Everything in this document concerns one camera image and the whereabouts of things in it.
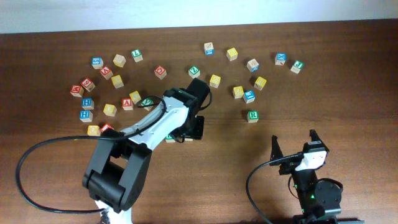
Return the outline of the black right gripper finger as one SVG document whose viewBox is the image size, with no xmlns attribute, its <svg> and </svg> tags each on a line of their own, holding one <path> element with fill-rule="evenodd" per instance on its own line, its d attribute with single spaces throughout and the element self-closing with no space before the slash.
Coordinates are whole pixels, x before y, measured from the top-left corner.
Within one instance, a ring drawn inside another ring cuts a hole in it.
<svg viewBox="0 0 398 224">
<path fill-rule="evenodd" d="M 308 143 L 310 146 L 325 146 L 319 135 L 314 129 L 310 130 L 311 141 Z"/>
<path fill-rule="evenodd" d="M 283 153 L 280 149 L 279 143 L 277 141 L 277 136 L 273 135 L 271 137 L 271 156 L 270 156 L 270 161 L 272 162 L 270 166 L 279 166 L 281 165 L 281 161 L 278 161 L 278 159 L 283 158 Z"/>
</svg>

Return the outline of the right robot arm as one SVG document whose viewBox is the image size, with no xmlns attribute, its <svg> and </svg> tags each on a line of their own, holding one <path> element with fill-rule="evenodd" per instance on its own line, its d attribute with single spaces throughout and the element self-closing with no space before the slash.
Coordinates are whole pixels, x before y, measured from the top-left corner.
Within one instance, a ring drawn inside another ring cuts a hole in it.
<svg viewBox="0 0 398 224">
<path fill-rule="evenodd" d="M 273 135 L 271 165 L 279 167 L 280 175 L 290 175 L 295 184 L 302 214 L 293 217 L 294 223 L 338 223 L 343 185 L 317 177 L 316 171 L 326 164 L 330 150 L 314 129 L 309 135 L 311 141 L 303 145 L 302 151 L 290 156 L 283 155 L 277 136 Z"/>
</svg>

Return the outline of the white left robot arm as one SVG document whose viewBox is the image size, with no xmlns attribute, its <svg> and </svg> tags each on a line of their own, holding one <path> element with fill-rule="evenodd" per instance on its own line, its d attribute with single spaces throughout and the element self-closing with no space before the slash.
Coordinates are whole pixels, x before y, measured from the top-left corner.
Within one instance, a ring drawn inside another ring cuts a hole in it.
<svg viewBox="0 0 398 224">
<path fill-rule="evenodd" d="M 187 88 L 164 92 L 158 106 L 136 124 L 108 129 L 98 141 L 82 185 L 100 209 L 102 223 L 131 223 L 132 206 L 141 194 L 153 150 L 166 138 L 200 140 L 210 87 L 194 78 Z"/>
</svg>

